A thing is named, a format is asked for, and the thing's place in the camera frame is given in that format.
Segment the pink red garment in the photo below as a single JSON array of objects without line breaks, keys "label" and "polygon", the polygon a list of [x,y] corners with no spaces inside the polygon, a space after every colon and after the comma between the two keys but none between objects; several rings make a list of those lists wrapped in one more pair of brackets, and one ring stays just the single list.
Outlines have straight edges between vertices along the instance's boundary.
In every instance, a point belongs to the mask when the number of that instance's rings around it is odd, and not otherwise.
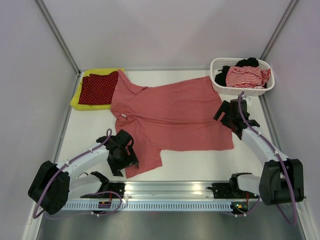
[{"label": "pink red garment", "polygon": [[110,110],[116,130],[133,137],[139,161],[126,168],[126,177],[161,167],[163,150],[232,150],[232,131],[214,120],[221,104],[209,76],[147,87],[133,84],[119,70]]}]

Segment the red polka dot garment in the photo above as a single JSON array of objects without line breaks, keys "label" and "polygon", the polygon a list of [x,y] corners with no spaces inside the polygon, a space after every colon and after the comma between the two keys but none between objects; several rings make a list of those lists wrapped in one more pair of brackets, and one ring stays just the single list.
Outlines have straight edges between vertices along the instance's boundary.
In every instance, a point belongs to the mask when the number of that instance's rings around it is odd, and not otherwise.
[{"label": "red polka dot garment", "polygon": [[118,71],[112,71],[107,75],[91,73],[89,76],[85,76],[82,80],[78,104],[91,106],[110,105],[118,78]]}]

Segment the yellow-green trousers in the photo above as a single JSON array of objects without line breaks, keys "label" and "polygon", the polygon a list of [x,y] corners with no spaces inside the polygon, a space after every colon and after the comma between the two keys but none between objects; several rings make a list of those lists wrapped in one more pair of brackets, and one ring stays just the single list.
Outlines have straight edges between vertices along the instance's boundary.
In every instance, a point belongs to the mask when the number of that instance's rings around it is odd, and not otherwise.
[{"label": "yellow-green trousers", "polygon": [[109,110],[118,78],[118,68],[86,70],[70,106],[77,111]]}]

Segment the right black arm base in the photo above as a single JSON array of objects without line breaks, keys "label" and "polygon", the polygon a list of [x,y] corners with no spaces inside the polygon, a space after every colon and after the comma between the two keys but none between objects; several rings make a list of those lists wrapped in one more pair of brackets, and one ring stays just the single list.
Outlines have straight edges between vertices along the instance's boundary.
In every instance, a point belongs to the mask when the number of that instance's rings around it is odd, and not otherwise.
[{"label": "right black arm base", "polygon": [[258,196],[254,193],[250,193],[243,190],[236,190],[231,188],[230,184],[227,182],[215,182],[206,188],[213,193],[214,199],[238,199],[246,200],[257,199]]}]

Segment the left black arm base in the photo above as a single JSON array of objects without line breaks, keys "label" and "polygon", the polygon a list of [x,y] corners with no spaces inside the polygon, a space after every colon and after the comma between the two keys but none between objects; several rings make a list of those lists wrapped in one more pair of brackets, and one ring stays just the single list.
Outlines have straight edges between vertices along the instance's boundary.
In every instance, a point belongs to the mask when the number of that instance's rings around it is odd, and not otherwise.
[{"label": "left black arm base", "polygon": [[119,199],[117,195],[110,192],[115,192],[122,198],[124,196],[125,192],[125,184],[122,182],[109,182],[109,183],[103,183],[101,187],[98,189],[97,195],[92,194],[86,194],[81,196],[81,199],[109,199],[109,198],[115,198]]}]

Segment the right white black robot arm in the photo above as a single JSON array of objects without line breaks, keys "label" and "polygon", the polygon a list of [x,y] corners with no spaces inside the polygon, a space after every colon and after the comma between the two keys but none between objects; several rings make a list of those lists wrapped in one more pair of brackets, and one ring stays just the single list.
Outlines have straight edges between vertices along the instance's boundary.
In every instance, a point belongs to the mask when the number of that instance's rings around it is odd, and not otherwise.
[{"label": "right white black robot arm", "polygon": [[228,192],[235,198],[245,192],[261,197],[267,206],[303,201],[304,170],[299,159],[291,159],[265,136],[260,124],[249,118],[244,99],[224,100],[213,119],[231,129],[263,165],[260,176],[249,172],[234,173]]}]

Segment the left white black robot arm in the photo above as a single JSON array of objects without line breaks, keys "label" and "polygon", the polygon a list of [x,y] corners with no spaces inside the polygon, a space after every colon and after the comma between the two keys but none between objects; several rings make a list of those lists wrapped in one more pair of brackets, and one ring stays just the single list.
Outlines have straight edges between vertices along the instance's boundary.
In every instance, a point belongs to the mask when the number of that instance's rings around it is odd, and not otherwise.
[{"label": "left white black robot arm", "polygon": [[108,198],[93,215],[108,215],[112,198],[124,204],[122,193],[110,188],[110,181],[98,171],[89,174],[87,170],[106,162],[113,176],[122,177],[122,170],[128,167],[139,167],[139,160],[134,152],[134,138],[121,129],[116,135],[108,129],[106,135],[99,137],[87,150],[65,162],[42,163],[27,192],[35,202],[32,217],[37,219],[43,213],[54,215],[68,201],[84,198]]}]

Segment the white plastic laundry basket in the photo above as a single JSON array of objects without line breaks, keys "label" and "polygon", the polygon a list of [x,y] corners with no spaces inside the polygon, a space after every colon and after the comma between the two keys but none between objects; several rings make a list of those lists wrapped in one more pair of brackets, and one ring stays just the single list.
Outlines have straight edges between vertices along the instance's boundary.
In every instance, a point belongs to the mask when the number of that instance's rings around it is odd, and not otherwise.
[{"label": "white plastic laundry basket", "polygon": [[213,89],[220,94],[260,96],[275,86],[270,65],[254,57],[218,57],[210,63]]}]

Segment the black garment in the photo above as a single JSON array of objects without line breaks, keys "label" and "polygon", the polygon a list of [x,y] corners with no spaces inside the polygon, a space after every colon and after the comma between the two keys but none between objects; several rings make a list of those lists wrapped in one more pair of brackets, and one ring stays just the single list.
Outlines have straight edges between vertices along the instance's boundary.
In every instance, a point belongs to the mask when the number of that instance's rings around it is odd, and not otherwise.
[{"label": "black garment", "polygon": [[[226,87],[226,75],[231,66],[223,66],[219,73],[215,76],[214,81],[222,86]],[[250,57],[248,59],[242,59],[237,62],[235,66],[232,67],[259,67],[259,62],[256,58]]]}]

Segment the red white striped garment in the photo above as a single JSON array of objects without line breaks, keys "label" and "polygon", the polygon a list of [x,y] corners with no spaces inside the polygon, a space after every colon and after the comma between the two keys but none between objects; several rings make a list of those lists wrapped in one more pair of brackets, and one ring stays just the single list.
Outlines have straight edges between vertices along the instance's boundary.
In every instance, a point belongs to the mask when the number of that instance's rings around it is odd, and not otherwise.
[{"label": "red white striped garment", "polygon": [[271,69],[231,66],[226,74],[225,83],[229,88],[265,89],[270,74]]}]

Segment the aluminium mounting rail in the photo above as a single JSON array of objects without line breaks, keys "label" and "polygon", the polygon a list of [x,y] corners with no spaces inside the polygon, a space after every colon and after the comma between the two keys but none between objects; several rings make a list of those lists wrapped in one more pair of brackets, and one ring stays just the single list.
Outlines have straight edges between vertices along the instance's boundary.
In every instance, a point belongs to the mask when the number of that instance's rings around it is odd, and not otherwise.
[{"label": "aluminium mounting rail", "polygon": [[[260,177],[252,174],[240,175],[231,178],[228,187],[232,191],[249,192],[260,196],[266,205],[282,204],[290,200],[291,194],[289,187],[292,187],[293,198],[296,202],[301,202],[304,199],[303,180],[298,182],[287,183],[285,179],[274,178],[273,180],[262,181]],[[186,182],[143,182],[143,191],[151,192],[174,192],[200,191],[201,183],[186,183]],[[94,194],[102,195],[103,191],[113,191],[116,188],[110,187],[108,179],[100,180],[95,175],[88,175],[74,181],[69,179],[58,181],[56,186],[53,183],[49,184],[49,189],[52,190],[52,195],[60,194],[63,197],[63,202],[81,198],[85,195],[92,196]]]}]

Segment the right aluminium frame post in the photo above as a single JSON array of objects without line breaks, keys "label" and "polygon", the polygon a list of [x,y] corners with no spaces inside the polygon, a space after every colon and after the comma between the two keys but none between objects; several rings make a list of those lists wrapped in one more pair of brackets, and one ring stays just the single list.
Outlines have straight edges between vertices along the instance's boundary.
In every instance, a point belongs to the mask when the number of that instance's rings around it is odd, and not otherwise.
[{"label": "right aluminium frame post", "polygon": [[288,20],[290,19],[291,15],[293,14],[294,10],[296,9],[299,0],[290,0],[289,4],[287,5],[285,11],[283,12],[278,24],[276,25],[274,31],[272,32],[271,37],[269,38],[264,50],[262,51],[262,54],[260,56],[260,60],[265,61],[273,49],[273,46],[275,45],[277,39],[279,38],[280,34],[284,30]]}]

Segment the aluminium frame post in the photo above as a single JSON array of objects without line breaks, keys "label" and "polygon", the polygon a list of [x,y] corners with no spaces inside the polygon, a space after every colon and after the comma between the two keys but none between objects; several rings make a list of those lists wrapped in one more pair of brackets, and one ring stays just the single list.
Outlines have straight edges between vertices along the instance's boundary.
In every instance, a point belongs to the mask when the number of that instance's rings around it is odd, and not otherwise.
[{"label": "aluminium frame post", "polygon": [[271,37],[269,38],[264,50],[262,51],[262,54],[260,56],[260,60],[265,61],[273,49],[273,46],[275,45],[277,39],[279,38],[280,34],[284,30],[288,20],[290,19],[291,15],[293,14],[294,10],[296,9],[299,0],[290,0],[289,4],[287,5],[285,11],[283,12],[278,24],[276,25],[274,31],[272,32]]},{"label": "aluminium frame post", "polygon": [[59,47],[61,48],[64,56],[66,57],[68,63],[72,67],[73,71],[79,75],[81,70],[79,69],[75,59],[70,52],[61,32],[59,31],[49,9],[47,8],[45,2],[43,0],[34,0],[35,5],[37,6],[39,12],[41,13],[42,17],[44,18],[45,22],[47,23],[50,31],[52,32],[55,40],[57,41]]}]

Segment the left aluminium frame post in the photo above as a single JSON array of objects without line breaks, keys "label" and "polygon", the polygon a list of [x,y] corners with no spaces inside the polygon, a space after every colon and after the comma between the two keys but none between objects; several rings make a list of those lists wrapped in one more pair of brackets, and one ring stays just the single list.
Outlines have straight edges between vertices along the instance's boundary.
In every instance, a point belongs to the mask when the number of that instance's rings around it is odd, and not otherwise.
[{"label": "left aluminium frame post", "polygon": [[61,32],[59,31],[49,9],[47,8],[45,2],[43,0],[34,0],[35,5],[37,6],[39,12],[41,13],[42,17],[44,18],[45,22],[47,23],[50,31],[52,32],[55,40],[57,41],[59,47],[61,48],[64,56],[66,57],[68,63],[72,67],[73,71],[79,75],[81,70],[79,69],[75,59],[70,52]]}]

